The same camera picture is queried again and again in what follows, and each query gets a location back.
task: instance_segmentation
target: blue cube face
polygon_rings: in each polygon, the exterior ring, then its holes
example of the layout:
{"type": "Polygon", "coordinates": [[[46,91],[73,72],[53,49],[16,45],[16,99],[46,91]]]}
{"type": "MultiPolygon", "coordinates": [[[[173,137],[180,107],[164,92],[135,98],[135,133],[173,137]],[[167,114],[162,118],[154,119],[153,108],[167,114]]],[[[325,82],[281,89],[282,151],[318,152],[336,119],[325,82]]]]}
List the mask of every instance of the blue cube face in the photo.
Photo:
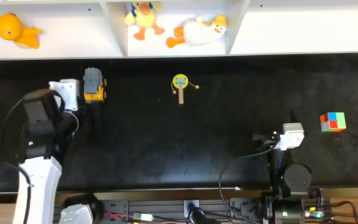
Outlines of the blue cube face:
{"type": "Polygon", "coordinates": [[[336,121],[336,113],[328,113],[328,120],[330,121],[336,121]]]}

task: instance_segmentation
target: plush duck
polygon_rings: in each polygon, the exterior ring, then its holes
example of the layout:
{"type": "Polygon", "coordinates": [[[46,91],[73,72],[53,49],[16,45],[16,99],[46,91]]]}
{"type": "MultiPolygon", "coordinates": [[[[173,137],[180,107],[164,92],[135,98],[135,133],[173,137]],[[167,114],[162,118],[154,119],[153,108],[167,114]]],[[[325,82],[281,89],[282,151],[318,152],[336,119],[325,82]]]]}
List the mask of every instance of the plush duck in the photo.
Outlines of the plush duck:
{"type": "Polygon", "coordinates": [[[144,40],[144,33],[147,28],[154,29],[156,35],[163,34],[165,29],[159,27],[155,21],[157,20],[154,10],[160,11],[161,4],[159,2],[132,2],[132,11],[125,18],[127,25],[136,24],[140,27],[140,31],[134,35],[137,40],[144,40]]]}
{"type": "Polygon", "coordinates": [[[41,30],[35,27],[26,27],[13,13],[4,14],[0,17],[0,37],[13,42],[22,48],[38,49],[40,42],[37,35],[41,30]]]}
{"type": "Polygon", "coordinates": [[[204,22],[201,16],[186,21],[183,26],[173,30],[176,38],[169,37],[167,45],[173,48],[178,44],[186,43],[190,46],[204,45],[221,38],[227,31],[227,22],[224,15],[218,14],[214,21],[204,22]]]}

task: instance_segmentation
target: white plush duck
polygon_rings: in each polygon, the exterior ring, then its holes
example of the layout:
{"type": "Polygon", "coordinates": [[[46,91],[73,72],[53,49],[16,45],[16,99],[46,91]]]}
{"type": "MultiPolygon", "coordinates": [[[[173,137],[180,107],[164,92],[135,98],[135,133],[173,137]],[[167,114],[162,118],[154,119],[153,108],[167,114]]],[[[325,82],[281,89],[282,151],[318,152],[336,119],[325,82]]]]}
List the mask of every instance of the white plush duck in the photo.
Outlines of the white plush duck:
{"type": "Polygon", "coordinates": [[[224,15],[217,15],[211,23],[204,22],[201,16],[186,21],[183,26],[173,30],[176,38],[169,37],[167,45],[173,48],[178,44],[186,43],[190,46],[204,45],[221,38],[227,31],[227,22],[224,15]]]}

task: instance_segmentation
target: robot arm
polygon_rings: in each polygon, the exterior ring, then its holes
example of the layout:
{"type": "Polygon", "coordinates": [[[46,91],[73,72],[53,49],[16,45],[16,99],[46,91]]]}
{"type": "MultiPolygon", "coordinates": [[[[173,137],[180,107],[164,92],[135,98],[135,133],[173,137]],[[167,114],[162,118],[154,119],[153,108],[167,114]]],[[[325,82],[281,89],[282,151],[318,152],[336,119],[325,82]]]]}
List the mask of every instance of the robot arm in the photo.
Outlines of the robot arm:
{"type": "Polygon", "coordinates": [[[14,224],[52,223],[62,161],[83,117],[76,100],[78,84],[78,80],[50,82],[49,89],[23,97],[28,122],[22,128],[25,161],[19,167],[28,174],[31,186],[20,173],[14,224]]]}

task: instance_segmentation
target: duck beak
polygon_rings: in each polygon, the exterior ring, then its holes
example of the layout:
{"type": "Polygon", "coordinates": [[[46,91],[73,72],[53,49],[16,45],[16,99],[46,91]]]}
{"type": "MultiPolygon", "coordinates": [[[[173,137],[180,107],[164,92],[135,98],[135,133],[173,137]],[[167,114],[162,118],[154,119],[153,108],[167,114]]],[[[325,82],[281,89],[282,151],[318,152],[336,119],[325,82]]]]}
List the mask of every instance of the duck beak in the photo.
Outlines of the duck beak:
{"type": "Polygon", "coordinates": [[[142,14],[144,14],[144,15],[148,15],[150,13],[150,7],[149,7],[149,4],[147,2],[142,3],[139,6],[139,9],[142,12],[142,14]]]}

